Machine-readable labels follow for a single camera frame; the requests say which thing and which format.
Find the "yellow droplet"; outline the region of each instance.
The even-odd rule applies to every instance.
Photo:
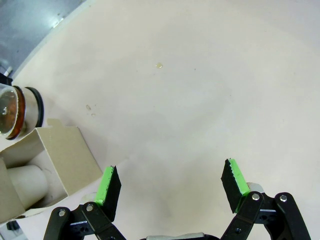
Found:
[[[155,65],[158,69],[161,69],[163,67],[162,63],[161,62],[158,62],[156,65]]]

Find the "white table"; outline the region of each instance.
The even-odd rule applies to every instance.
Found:
[[[291,193],[320,239],[318,1],[96,0],[82,8],[14,83],[41,92],[46,118],[79,126],[102,169],[118,165],[114,223],[127,239],[220,237],[233,217],[220,181],[228,157],[269,196]],[[76,208],[97,184],[61,204]],[[49,215],[19,223],[41,239]],[[269,236],[260,225],[249,239]]]

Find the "cardboard box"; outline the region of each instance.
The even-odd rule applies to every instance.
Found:
[[[0,223],[20,215],[42,212],[102,176],[80,130],[48,119],[48,127],[30,134],[0,152]],[[26,212],[8,176],[7,169],[36,165],[46,176],[47,195]]]

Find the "white cylinder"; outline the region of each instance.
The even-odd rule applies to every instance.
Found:
[[[36,165],[9,168],[8,175],[25,209],[48,193],[46,176]]]

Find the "green strip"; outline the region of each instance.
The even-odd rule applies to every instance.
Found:
[[[247,184],[244,176],[242,175],[236,160],[233,158],[230,158],[229,162],[230,162],[231,170],[232,170],[233,176],[235,178],[235,181],[236,181],[236,184],[239,188],[240,193],[242,194],[242,196],[248,195],[248,193],[250,193],[250,188],[248,187],[248,184]]]
[[[112,174],[114,173],[114,167],[108,166],[102,176],[98,191],[96,192],[94,202],[102,206],[107,199],[108,188],[110,185]]]

